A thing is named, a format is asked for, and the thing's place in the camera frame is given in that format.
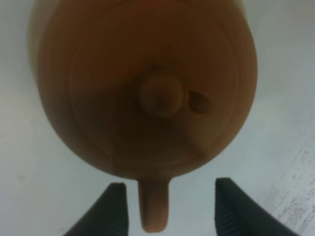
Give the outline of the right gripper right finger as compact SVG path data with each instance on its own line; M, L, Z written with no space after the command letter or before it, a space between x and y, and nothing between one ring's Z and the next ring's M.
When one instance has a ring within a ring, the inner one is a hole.
M232 179L215 181L215 227L219 236L295 236Z

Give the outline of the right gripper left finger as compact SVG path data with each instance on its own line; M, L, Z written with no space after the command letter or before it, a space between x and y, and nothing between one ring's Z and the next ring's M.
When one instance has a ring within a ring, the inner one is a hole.
M111 183L66 236L127 236L126 185Z

